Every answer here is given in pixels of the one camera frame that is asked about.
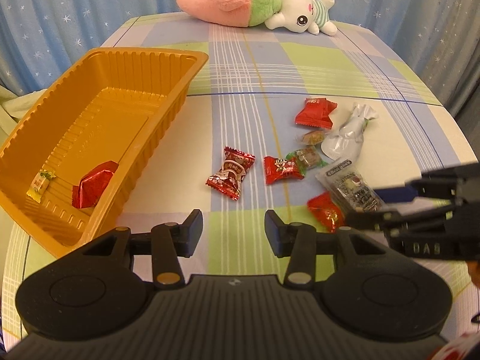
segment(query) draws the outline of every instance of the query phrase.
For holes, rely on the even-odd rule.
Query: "striped shirt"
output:
[[[315,0],[313,2],[313,5],[315,5],[315,23],[317,23],[318,28],[322,29],[322,27],[327,23],[330,18],[328,17],[328,9],[325,8],[325,6],[322,4],[320,0]]]

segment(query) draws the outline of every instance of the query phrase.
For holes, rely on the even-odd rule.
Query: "pink carrot plush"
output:
[[[177,4],[191,16],[229,27],[256,26],[282,5],[280,0],[177,0]]]

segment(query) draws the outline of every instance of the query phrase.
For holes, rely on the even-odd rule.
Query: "metal screw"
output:
[[[307,284],[311,281],[311,276],[305,272],[293,272],[289,274],[288,280],[293,284]]]

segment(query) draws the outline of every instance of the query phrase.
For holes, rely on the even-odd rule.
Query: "red foil candy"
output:
[[[295,117],[295,123],[330,130],[333,122],[328,115],[336,107],[336,103],[332,103],[326,98],[306,99],[305,107]]]
[[[224,193],[233,200],[238,200],[242,190],[242,181],[255,162],[255,156],[240,150],[225,147],[225,160],[222,168],[211,175],[206,185]]]
[[[96,205],[118,166],[116,162],[107,161],[88,172],[78,186],[73,186],[71,205],[75,208]]]
[[[265,182],[272,184],[282,179],[303,179],[303,174],[295,161],[267,156],[263,159],[265,164]]]
[[[307,208],[330,233],[334,233],[336,228],[344,225],[342,211],[332,202],[328,192],[310,199],[307,202]]]

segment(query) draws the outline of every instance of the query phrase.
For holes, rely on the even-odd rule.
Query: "orange plastic tray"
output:
[[[158,48],[88,52],[52,84],[3,144],[2,207],[55,257],[114,228],[207,60],[203,52]],[[110,160],[119,166],[98,204],[72,207],[72,186]],[[56,178],[37,203],[26,192],[42,168]]]

